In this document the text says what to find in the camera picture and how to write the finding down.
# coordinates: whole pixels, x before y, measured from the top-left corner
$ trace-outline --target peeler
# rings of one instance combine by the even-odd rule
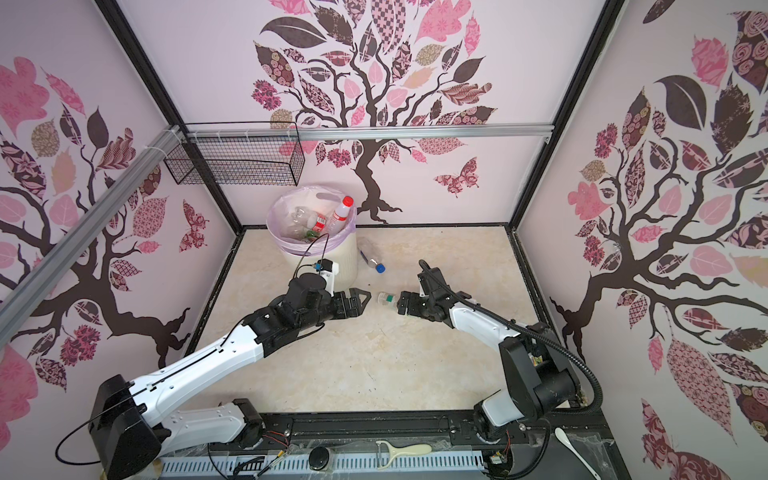
[[[386,463],[386,465],[382,465],[382,459],[381,459],[382,444],[386,445],[386,447],[389,449],[389,461]],[[376,440],[376,467],[378,468],[378,470],[384,470],[385,468],[389,468],[389,466],[397,457],[400,457],[403,455],[407,455],[407,456],[426,455],[428,453],[432,453],[432,447],[425,443],[408,445],[407,447],[402,447],[401,449],[398,449],[397,447],[393,447],[392,444],[387,442],[386,440]]]

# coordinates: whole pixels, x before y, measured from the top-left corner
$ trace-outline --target bottle with red cap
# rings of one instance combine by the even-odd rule
[[[353,204],[354,200],[352,197],[344,197],[341,204],[339,204],[333,211],[333,217],[328,219],[326,227],[323,229],[323,233],[327,233],[330,237],[333,237],[340,232],[346,224],[346,219],[349,217],[349,209],[352,208]]]

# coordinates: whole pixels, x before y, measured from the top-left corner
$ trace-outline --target beige table surface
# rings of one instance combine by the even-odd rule
[[[184,406],[206,408],[248,398],[260,412],[470,409],[506,388],[498,350],[444,323],[399,316],[376,304],[379,292],[419,291],[418,261],[437,266],[463,290],[506,318],[536,317],[503,227],[359,228],[381,251],[387,270],[359,262],[353,286],[373,298],[356,319],[330,320],[230,374]],[[288,265],[266,230],[246,233],[199,343],[286,292]]]

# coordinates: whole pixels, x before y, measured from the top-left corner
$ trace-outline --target white spoon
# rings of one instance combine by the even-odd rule
[[[563,429],[561,429],[560,427],[557,427],[554,430],[554,436],[558,437],[558,440],[560,440],[560,442],[563,445],[568,447],[568,450],[571,450],[574,453],[574,455],[576,455],[578,459],[581,460],[581,463],[583,463],[584,466],[587,467],[587,470],[589,470],[589,472],[592,474],[592,476],[595,477],[596,480],[600,480],[600,475],[598,475],[598,473],[595,470],[593,470],[591,466],[589,466],[587,461],[584,460],[584,457],[582,457],[581,455],[579,455],[578,452],[576,452],[576,449],[574,448],[574,446],[571,445],[571,440],[568,440],[568,435],[565,435],[565,432],[563,431]]]

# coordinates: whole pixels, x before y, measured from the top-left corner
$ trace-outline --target black round lid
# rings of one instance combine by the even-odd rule
[[[325,447],[315,447],[310,452],[310,469],[322,470],[328,466],[331,454]]]

